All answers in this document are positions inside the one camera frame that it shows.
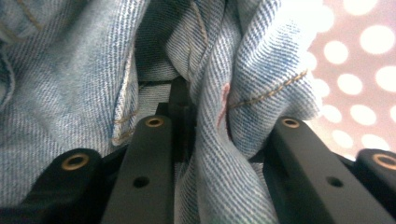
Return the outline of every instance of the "light blue denim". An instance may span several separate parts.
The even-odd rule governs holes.
[[[0,0],[0,206],[70,149],[127,144],[183,76],[198,117],[175,222],[276,223],[248,159],[279,116],[320,104],[302,60],[315,33],[290,2]]]

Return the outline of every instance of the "polka dot background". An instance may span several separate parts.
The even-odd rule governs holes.
[[[323,97],[309,121],[332,151],[396,152],[396,1],[324,0],[321,29],[306,57]]]

